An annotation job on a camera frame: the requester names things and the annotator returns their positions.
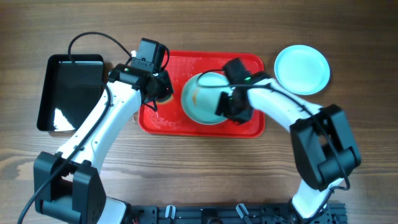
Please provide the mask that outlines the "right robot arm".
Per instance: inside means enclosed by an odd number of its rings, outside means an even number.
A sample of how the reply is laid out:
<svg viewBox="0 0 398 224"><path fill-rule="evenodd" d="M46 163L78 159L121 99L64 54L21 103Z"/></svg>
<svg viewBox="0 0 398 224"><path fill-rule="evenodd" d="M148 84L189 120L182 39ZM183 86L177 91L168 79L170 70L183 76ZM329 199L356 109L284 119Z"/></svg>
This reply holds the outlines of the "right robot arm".
<svg viewBox="0 0 398 224"><path fill-rule="evenodd" d="M239 58L227 62L221 72L232 93L221 92L215 113L243 124L259 110L290 133L302 181L289 202L289 221L314 221L325 212L332 193L351 188L348 177L361 164L345 112L337 105L322 107L287 92L264 71L251 74Z"/></svg>

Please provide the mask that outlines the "light blue plate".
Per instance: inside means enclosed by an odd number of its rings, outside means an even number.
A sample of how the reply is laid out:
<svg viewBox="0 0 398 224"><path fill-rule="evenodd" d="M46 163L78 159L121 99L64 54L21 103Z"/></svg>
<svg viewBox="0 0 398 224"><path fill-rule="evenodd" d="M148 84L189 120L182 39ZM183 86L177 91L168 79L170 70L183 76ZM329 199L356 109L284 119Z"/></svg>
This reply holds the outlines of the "light blue plate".
<svg viewBox="0 0 398 224"><path fill-rule="evenodd" d="M209 72L200 77L197 74L184 84L181 95L181 105L184 113L194 122L215 125L227 120L224 116L216 115L216 109L222 92L227 96L232 94L230 88L203 88L204 86L228 85L224 75Z"/></svg>
<svg viewBox="0 0 398 224"><path fill-rule="evenodd" d="M291 45L282 50L275 59L274 73L278 82L296 95L319 93L331 79L326 58L307 45Z"/></svg>

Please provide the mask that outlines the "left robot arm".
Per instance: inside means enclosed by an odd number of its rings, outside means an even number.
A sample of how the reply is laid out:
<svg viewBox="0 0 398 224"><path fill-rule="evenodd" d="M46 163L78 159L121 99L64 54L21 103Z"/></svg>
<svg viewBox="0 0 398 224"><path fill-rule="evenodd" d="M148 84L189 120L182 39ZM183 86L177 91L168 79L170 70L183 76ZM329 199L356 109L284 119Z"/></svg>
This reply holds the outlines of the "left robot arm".
<svg viewBox="0 0 398 224"><path fill-rule="evenodd" d="M169 49L143 38L125 64L116 65L103 95L83 124L55 154L41 152L34 161L34 194L30 207L67 223L137 223L130 203L106 195L100 178L107 153L118 134L141 106L157 111L173 94L166 66Z"/></svg>

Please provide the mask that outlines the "green and orange sponge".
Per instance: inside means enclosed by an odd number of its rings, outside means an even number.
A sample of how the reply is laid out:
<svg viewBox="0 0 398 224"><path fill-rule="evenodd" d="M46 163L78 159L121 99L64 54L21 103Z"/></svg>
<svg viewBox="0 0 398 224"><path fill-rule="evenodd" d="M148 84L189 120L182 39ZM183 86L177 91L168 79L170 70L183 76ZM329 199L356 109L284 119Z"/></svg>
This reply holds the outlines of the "green and orange sponge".
<svg viewBox="0 0 398 224"><path fill-rule="evenodd" d="M164 105L164 104L169 103L169 102L172 101L173 99L174 99L173 96L172 96L172 95L169 95L169 96L167 96L167 97L165 97L165 98L163 98L163 99L157 100L156 102L157 102L157 104Z"/></svg>

